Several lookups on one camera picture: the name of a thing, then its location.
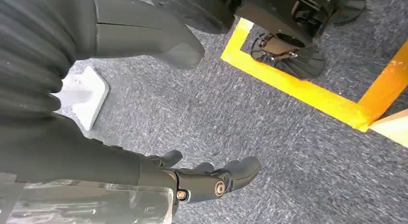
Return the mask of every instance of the transparent plastic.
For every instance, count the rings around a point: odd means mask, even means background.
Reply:
[[[170,224],[172,207],[169,188],[0,182],[0,224]]]

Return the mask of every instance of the gray carpet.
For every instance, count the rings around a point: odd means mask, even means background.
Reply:
[[[328,27],[317,43],[328,63],[314,82],[358,101],[407,30],[408,0],[368,0],[357,22]],[[180,167],[259,157],[263,169],[250,186],[181,207],[182,223],[408,223],[408,149],[353,130],[221,61],[230,34],[195,34],[206,56],[193,70],[145,56],[74,67],[94,66],[111,87],[91,137],[146,155],[178,149],[185,156]],[[405,91],[388,113],[407,103]]]

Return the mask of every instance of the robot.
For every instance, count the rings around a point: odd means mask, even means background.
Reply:
[[[76,60],[150,55],[194,68],[204,49],[177,18],[137,0],[0,2],[0,223],[170,223],[179,204],[256,177],[254,157],[177,169],[178,151],[108,146],[54,113],[61,102],[51,93]]]
[[[235,17],[250,20],[267,32],[254,41],[251,56],[299,79],[323,71],[324,59],[313,48],[329,23],[357,19],[365,0],[150,0],[185,24],[211,34],[226,34]]]

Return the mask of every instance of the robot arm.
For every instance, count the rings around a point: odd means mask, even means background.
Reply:
[[[204,49],[187,27],[136,0],[0,0],[0,174],[17,182],[57,179],[168,187],[198,202],[239,189],[260,170],[255,158],[224,169],[170,168],[181,159],[145,157],[83,136],[60,108],[62,81],[75,60],[148,54],[195,67]]]

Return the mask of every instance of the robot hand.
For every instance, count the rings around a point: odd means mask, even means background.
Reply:
[[[149,156],[156,166],[163,167],[177,181],[177,199],[181,204],[195,203],[222,197],[247,186],[258,174],[261,164],[254,157],[234,160],[223,168],[215,170],[208,162],[203,162],[194,169],[171,169],[177,164],[182,154],[173,150],[166,155]]]

